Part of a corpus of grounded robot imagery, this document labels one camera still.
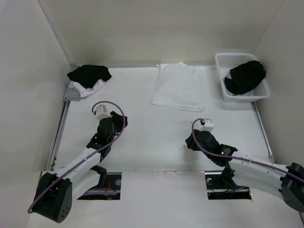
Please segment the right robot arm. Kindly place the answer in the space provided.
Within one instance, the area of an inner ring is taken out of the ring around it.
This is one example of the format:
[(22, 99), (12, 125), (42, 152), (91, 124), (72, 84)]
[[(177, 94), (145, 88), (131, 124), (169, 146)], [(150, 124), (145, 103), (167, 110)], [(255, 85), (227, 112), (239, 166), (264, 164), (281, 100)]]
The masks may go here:
[(208, 177), (207, 187), (234, 191), (254, 188), (281, 199), (292, 209), (304, 211), (304, 168), (293, 162), (279, 165), (260, 161), (238, 152), (237, 148), (220, 144), (208, 131), (194, 129), (185, 140), (187, 148), (203, 152), (223, 170), (215, 178)]

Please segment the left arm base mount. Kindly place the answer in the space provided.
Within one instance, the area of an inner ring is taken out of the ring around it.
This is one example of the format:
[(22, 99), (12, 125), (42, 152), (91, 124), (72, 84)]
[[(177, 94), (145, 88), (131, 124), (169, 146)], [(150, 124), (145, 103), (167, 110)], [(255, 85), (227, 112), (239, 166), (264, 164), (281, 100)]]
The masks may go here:
[(78, 200), (120, 200), (122, 173), (108, 173), (105, 168), (98, 165), (90, 170), (99, 175), (98, 183)]

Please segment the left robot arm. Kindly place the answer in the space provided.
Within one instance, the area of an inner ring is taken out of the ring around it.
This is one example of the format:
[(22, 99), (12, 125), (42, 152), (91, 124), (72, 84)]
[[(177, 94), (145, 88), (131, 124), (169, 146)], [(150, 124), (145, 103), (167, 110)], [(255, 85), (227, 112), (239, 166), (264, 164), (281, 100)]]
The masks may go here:
[(93, 187), (98, 190), (104, 188), (107, 171), (99, 164), (110, 153), (112, 144), (127, 125), (127, 116), (114, 111), (100, 120), (96, 134), (76, 159), (57, 171), (41, 176), (28, 212), (61, 223), (78, 198)]

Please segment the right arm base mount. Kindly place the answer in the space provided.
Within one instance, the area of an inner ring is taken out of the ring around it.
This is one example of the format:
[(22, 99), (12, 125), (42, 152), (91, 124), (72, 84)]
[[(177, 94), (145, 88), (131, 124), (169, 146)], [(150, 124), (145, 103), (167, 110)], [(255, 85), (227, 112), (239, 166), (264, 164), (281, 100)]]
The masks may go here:
[(209, 200), (251, 200), (249, 187), (238, 186), (232, 180), (232, 171), (206, 171), (205, 182)]

